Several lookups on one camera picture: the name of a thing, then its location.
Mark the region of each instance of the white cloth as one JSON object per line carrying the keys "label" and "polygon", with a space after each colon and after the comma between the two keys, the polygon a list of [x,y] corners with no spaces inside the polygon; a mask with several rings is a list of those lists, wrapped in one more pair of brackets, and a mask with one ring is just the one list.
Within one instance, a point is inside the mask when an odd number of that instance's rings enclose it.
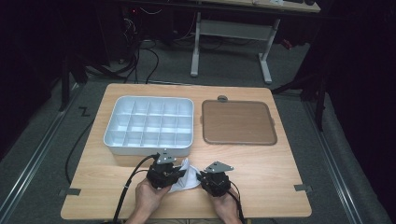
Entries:
{"label": "white cloth", "polygon": [[184,174],[183,177],[179,178],[176,184],[172,185],[172,188],[171,190],[169,190],[169,192],[183,189],[193,189],[201,184],[201,181],[197,179],[197,174],[199,174],[199,170],[190,165],[188,158],[183,160],[180,170],[186,170],[186,174]]}

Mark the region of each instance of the white storage box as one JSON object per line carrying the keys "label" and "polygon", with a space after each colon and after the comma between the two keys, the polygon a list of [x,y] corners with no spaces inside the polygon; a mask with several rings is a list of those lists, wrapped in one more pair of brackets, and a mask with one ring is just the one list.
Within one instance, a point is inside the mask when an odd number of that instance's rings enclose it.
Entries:
{"label": "white storage box", "polygon": [[117,155],[148,156],[166,150],[175,157],[190,153],[194,105],[187,98],[122,96],[104,136]]}

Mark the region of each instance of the human hand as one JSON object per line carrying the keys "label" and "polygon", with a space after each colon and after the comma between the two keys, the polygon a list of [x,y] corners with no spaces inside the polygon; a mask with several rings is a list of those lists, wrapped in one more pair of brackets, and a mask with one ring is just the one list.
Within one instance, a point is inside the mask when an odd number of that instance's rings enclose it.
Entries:
{"label": "human hand", "polygon": [[[230,188],[230,193],[238,198],[235,190]],[[226,224],[242,223],[238,217],[238,206],[236,205],[235,199],[229,194],[225,193],[221,197],[213,197],[209,194],[210,201],[212,202],[216,214]]]}
{"label": "human hand", "polygon": [[125,224],[145,223],[151,214],[160,206],[163,196],[172,188],[155,189],[145,178],[135,189],[134,211]]}

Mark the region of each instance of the gray floor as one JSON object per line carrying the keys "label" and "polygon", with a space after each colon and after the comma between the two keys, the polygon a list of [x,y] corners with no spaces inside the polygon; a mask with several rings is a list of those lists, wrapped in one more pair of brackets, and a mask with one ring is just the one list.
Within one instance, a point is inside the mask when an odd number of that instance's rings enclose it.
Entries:
{"label": "gray floor", "polygon": [[[241,40],[233,42],[246,43]],[[154,50],[160,58],[159,66],[150,78],[153,83],[172,82],[191,85],[265,87],[274,89],[292,81],[309,46],[291,50],[273,45],[268,58],[273,77],[271,86],[263,83],[257,53],[261,42],[249,42],[246,45],[223,43],[203,44],[201,50],[200,75],[190,77],[191,46],[174,45],[168,47],[158,43]],[[155,56],[140,50],[138,65],[139,83],[156,63]],[[129,78],[133,83],[134,76]],[[64,197],[59,196],[61,189],[67,189],[68,183],[64,167],[69,152],[77,142],[83,130],[94,119],[106,85],[119,82],[106,77],[90,76],[85,86],[76,87],[76,95],[67,113],[59,113],[61,87],[57,85],[53,96],[30,120],[29,126],[15,146],[0,163],[0,222],[4,223],[100,223],[103,220],[62,220],[60,211]],[[329,98],[323,117],[324,132],[319,133],[312,123],[310,108],[313,103],[300,101],[299,91],[286,91],[275,95],[276,105],[282,118],[290,146],[297,162],[303,182],[312,188],[307,193],[313,213],[304,218],[275,218],[277,223],[390,223],[390,220],[377,201],[359,164],[354,158],[342,129],[332,110]],[[89,116],[82,116],[83,109]],[[53,121],[59,120],[59,128],[52,137],[46,131],[53,127]],[[73,176],[79,156],[88,137],[88,132],[78,141],[69,162],[69,173]],[[32,158],[42,158],[35,163]],[[28,175],[25,167],[35,167]],[[26,182],[18,182],[20,177]],[[14,186],[21,188],[20,194],[13,192]],[[254,219],[253,223],[274,223],[273,219]]]}

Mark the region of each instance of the gray carpet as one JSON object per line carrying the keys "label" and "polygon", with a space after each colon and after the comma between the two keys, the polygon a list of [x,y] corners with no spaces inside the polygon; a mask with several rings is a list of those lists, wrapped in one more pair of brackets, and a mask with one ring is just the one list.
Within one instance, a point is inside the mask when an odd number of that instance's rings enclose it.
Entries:
{"label": "gray carpet", "polygon": [[[218,49],[203,49],[201,54],[200,75],[191,78],[191,46],[174,45],[173,47],[157,44],[153,50],[159,55],[160,63],[151,81],[165,81],[196,85],[267,87],[273,89],[291,81],[309,46],[292,50],[274,45],[268,63],[274,83],[263,84],[260,66],[255,50],[260,42],[244,46],[223,44]],[[207,44],[214,48],[216,44]],[[138,80],[143,83],[156,63],[155,56],[141,50],[138,65]],[[129,78],[133,83],[134,76]],[[100,223],[102,220],[62,220],[60,212],[64,197],[58,196],[61,189],[67,189],[64,166],[67,156],[83,130],[93,120],[101,102],[106,85],[115,80],[106,77],[90,76],[89,82],[64,117],[54,135],[49,150],[28,188],[22,194],[8,223]],[[290,146],[295,157],[303,182],[312,187],[307,193],[312,206],[312,215],[304,218],[276,218],[281,223],[350,223],[346,210],[332,181],[324,160],[322,146],[317,138],[316,129],[304,104],[296,91],[287,91],[276,95],[276,105],[282,118]],[[53,90],[52,98],[32,117],[14,148],[0,163],[0,202],[3,202],[12,190],[35,149],[43,138],[51,122],[58,115],[60,107],[60,85]],[[362,173],[359,164],[345,140],[342,130],[333,113],[331,102],[327,100],[324,115],[325,135],[334,152],[340,171],[345,176],[351,194],[360,209],[362,223],[390,223],[384,209],[376,200],[370,185]],[[81,151],[88,137],[86,132],[78,142],[69,162],[69,174],[73,177]],[[272,219],[254,219],[253,223],[275,223]]]}

